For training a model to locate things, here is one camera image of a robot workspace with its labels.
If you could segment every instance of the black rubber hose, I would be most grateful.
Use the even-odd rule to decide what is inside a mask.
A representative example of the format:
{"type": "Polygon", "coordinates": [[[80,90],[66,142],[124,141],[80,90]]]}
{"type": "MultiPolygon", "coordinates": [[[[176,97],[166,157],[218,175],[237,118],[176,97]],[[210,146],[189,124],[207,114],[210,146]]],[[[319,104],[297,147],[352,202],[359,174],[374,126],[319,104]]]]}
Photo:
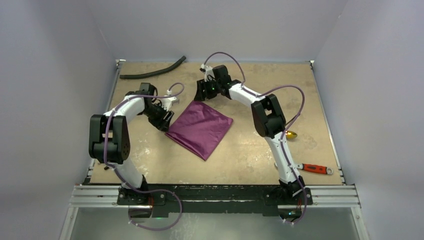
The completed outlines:
{"type": "Polygon", "coordinates": [[[146,78],[151,78],[157,75],[161,75],[161,74],[166,74],[174,69],[176,69],[178,66],[180,66],[184,60],[186,60],[186,56],[182,56],[178,61],[176,61],[174,64],[172,64],[171,66],[161,69],[161,70],[157,70],[157,71],[152,71],[152,72],[147,72],[147,73],[143,73],[143,74],[136,74],[136,75],[119,75],[120,79],[146,79],[146,78]]]}

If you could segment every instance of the gold spoon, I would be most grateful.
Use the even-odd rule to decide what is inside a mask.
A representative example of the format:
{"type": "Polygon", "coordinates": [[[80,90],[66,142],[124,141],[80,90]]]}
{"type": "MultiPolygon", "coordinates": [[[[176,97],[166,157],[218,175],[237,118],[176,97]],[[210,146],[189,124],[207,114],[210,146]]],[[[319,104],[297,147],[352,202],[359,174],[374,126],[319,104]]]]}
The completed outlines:
{"type": "Polygon", "coordinates": [[[297,138],[298,134],[294,131],[285,131],[285,136],[287,137],[287,139],[295,139],[297,138]]]}

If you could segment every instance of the wooden board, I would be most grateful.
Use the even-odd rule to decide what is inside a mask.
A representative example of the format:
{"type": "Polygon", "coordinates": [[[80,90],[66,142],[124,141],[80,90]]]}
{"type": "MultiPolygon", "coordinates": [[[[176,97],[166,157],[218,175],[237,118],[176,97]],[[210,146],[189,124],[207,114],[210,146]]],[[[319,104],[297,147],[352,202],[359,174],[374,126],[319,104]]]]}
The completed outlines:
{"type": "MultiPolygon", "coordinates": [[[[121,74],[152,72],[169,66],[166,62],[126,62],[121,74]]],[[[111,106],[122,101],[129,91],[139,89],[140,83],[151,83],[158,88],[159,95],[174,82],[185,84],[180,102],[172,107],[173,121],[193,100],[196,81],[204,76],[199,71],[201,63],[183,63],[169,73],[143,80],[119,79],[111,106]]],[[[225,63],[232,79],[242,80],[242,75],[233,63],[225,63]]],[[[283,84],[301,87],[306,95],[303,112],[291,130],[298,137],[289,142],[296,163],[323,165],[333,168],[333,175],[321,175],[300,171],[307,185],[341,185],[336,158],[330,141],[327,125],[321,109],[314,76],[308,64],[243,63],[241,64],[246,86],[259,93],[283,84]]],[[[302,97],[294,89],[274,92],[287,120],[298,111],[302,97]]],[[[267,142],[260,137],[253,124],[251,109],[235,100],[218,95],[205,101],[234,122],[221,143],[207,161],[172,141],[149,124],[145,116],[137,116],[128,126],[131,143],[130,157],[148,183],[167,184],[278,184],[278,172],[267,142]]],[[[104,170],[96,163],[91,176],[92,183],[119,183],[113,171],[104,170]]]]}

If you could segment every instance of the gray wall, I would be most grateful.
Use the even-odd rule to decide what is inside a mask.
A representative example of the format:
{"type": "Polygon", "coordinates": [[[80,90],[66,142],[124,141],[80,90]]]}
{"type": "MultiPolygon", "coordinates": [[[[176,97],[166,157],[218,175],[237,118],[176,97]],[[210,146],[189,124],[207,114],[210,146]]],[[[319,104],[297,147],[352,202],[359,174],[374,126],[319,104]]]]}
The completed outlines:
{"type": "Polygon", "coordinates": [[[347,0],[88,2],[116,59],[293,62],[317,57],[347,0]]]}
{"type": "Polygon", "coordinates": [[[372,239],[423,239],[424,2],[350,0],[314,64],[372,239]]]}
{"type": "Polygon", "coordinates": [[[0,43],[0,239],[57,239],[115,61],[83,0],[0,1],[0,43]]]}

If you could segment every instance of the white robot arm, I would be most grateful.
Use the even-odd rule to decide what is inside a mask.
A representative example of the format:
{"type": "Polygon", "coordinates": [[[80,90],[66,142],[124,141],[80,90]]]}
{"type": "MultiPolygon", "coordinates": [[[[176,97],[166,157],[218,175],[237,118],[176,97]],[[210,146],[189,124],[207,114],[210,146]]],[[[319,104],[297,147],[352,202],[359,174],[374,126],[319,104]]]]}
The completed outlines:
{"type": "MultiPolygon", "coordinates": [[[[174,112],[169,109],[173,104],[178,104],[177,97],[162,98],[158,103],[154,103],[152,98],[139,97],[139,95],[151,95],[155,92],[155,87],[149,83],[142,83],[138,91],[131,91],[126,94],[122,102],[118,105],[116,112],[110,110],[103,115],[93,115],[90,119],[90,136],[89,136],[89,154],[92,158],[103,160],[104,138],[106,130],[106,122],[108,117],[113,114],[110,126],[112,136],[109,137],[107,144],[107,161],[115,166],[119,174],[131,186],[140,189],[144,181],[144,177],[131,161],[130,155],[130,138],[128,133],[128,124],[137,115],[146,115],[148,121],[158,130],[166,132],[169,128],[174,112]]],[[[122,183],[122,187],[129,189],[130,187],[122,183]]]]}
{"type": "Polygon", "coordinates": [[[302,191],[301,186],[298,186],[296,177],[301,179],[303,186],[305,184],[299,171],[294,167],[295,164],[287,145],[287,138],[283,132],[286,119],[277,97],[273,94],[259,96],[259,93],[242,86],[240,81],[231,80],[228,70],[224,65],[212,68],[211,66],[202,64],[200,70],[204,72],[205,77],[197,81],[197,92],[194,100],[204,101],[216,97],[217,94],[221,94],[250,107],[252,109],[255,129],[261,137],[265,138],[274,156],[281,185],[291,186],[289,187],[291,188],[289,190],[291,196],[295,196],[302,191]],[[271,113],[267,115],[265,110],[270,110],[271,113]],[[288,160],[284,156],[282,147],[285,149],[288,160]]]}

